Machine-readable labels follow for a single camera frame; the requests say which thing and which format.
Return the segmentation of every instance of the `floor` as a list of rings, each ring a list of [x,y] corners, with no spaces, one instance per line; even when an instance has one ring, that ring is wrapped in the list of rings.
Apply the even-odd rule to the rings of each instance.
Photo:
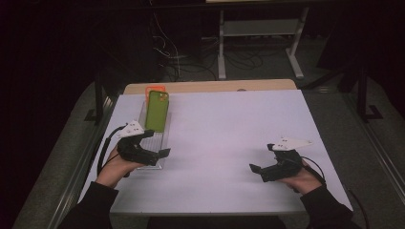
[[[296,79],[288,63],[284,52],[285,47],[290,44],[288,37],[250,37],[228,39],[225,42],[226,80],[290,78],[298,87],[302,87],[329,72],[316,68],[325,38],[302,39],[296,56],[304,79]],[[179,58],[170,58],[170,67],[166,68],[162,81],[215,80],[218,77],[214,49],[217,39],[208,37],[202,44],[202,59],[181,53],[178,53]],[[404,176],[405,156],[402,153],[405,152],[405,145],[401,142],[405,140],[405,122],[390,105],[384,91],[369,80],[368,102],[375,105],[384,118],[365,124],[355,112],[355,90],[348,94],[338,92],[336,85],[340,77],[338,75],[303,93],[337,174],[348,188],[348,196],[354,208],[353,220],[366,228],[361,203],[367,213],[370,228],[405,228],[405,201],[400,195],[401,184],[395,184],[395,179],[388,175],[390,171],[386,163],[380,160],[380,153],[383,151],[392,160],[397,173]],[[27,228],[27,225],[30,228],[45,228],[50,225],[50,221],[59,220],[60,216],[54,212],[60,211],[60,207],[55,206],[55,203],[63,200],[61,194],[66,194],[63,193],[66,192],[66,183],[71,182],[72,173],[66,171],[75,170],[75,162],[89,141],[89,132],[94,126],[84,121],[84,117],[94,106],[94,86],[90,85],[77,101],[71,118],[14,228]],[[53,157],[61,156],[66,158],[64,165],[53,160]],[[65,169],[65,172],[51,174],[50,171],[56,168]],[[50,183],[56,187],[49,191],[49,196],[44,201],[42,193],[50,189]],[[355,193],[360,203],[356,202],[351,192]],[[306,228],[308,223],[306,215],[280,217],[288,229]],[[112,215],[112,223],[116,229],[146,228],[147,221],[148,218]]]

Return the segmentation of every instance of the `orange object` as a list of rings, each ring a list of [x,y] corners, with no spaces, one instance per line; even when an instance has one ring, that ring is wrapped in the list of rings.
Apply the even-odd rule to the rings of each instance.
[[[166,92],[166,88],[163,85],[154,85],[154,86],[148,86],[145,88],[145,100],[146,100],[146,105],[149,102],[149,92],[150,91],[159,91],[159,92]]]

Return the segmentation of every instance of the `gray floor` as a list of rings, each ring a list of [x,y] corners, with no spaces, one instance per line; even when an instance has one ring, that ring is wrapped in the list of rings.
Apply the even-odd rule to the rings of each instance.
[[[227,80],[291,78],[297,86],[303,86],[328,72],[315,67],[325,39],[304,38],[300,43],[296,55],[305,76],[301,80],[295,79],[283,51],[283,48],[289,44],[288,39],[280,37],[258,39],[254,42],[251,40],[229,41],[232,46],[229,45],[225,52],[227,55],[227,60],[225,60]],[[244,42],[249,44],[248,51],[244,50]],[[252,58],[241,58],[253,53],[257,54],[255,50],[260,51],[260,57],[254,55]],[[185,70],[181,71],[183,81],[213,80],[213,74],[216,74],[218,70],[215,53],[208,55],[204,61],[194,62],[192,59],[182,58],[180,62],[193,64],[181,65],[181,68]],[[210,71],[205,70],[202,66],[209,68]],[[390,105],[383,90],[370,81],[368,101],[379,109],[384,119],[372,120],[367,125],[363,124],[353,111],[352,102],[355,100],[355,93],[341,94],[336,90],[339,79],[336,77],[322,87],[304,91],[305,99],[333,165],[342,183],[360,199],[369,217],[371,228],[405,228],[404,203],[392,180],[387,176],[385,166],[380,162],[378,151],[375,149],[374,143],[370,141],[370,134],[367,132],[371,129],[375,133],[375,137],[380,141],[397,171],[404,175],[405,145],[402,142],[405,140],[405,122]],[[170,77],[165,77],[163,81],[170,81]],[[53,218],[57,218],[53,214],[60,209],[57,203],[63,199],[64,191],[76,169],[76,162],[88,145],[89,133],[95,128],[92,122],[84,121],[87,112],[95,106],[93,95],[94,88],[93,85],[90,85],[77,101],[71,118],[56,143],[14,228],[52,228],[48,225]],[[63,163],[60,163],[61,157],[64,158]],[[354,208],[354,221],[365,228],[359,205],[349,192],[348,196]],[[281,218],[289,229],[306,228],[308,223],[306,215],[281,216]],[[112,215],[112,223],[116,229],[142,229],[146,227],[147,220],[148,218]]]

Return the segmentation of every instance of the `white plastic part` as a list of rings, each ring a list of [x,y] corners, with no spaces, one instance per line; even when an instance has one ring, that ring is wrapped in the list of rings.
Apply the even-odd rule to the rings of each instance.
[[[128,123],[128,125],[118,133],[117,137],[123,138],[132,135],[142,135],[144,133],[145,132],[143,128],[140,126],[140,124],[136,120],[133,120],[132,122]]]
[[[273,151],[290,151],[300,147],[309,146],[311,144],[312,142],[310,140],[282,137],[279,142],[274,144]]]

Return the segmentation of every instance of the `black sleeve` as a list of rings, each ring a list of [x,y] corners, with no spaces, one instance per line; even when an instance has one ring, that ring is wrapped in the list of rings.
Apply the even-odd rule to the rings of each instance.
[[[86,195],[62,220],[59,229],[102,229],[110,226],[110,209],[118,190],[92,182]]]
[[[321,186],[301,197],[314,229],[359,229],[352,222],[352,211],[339,203],[325,186]]]

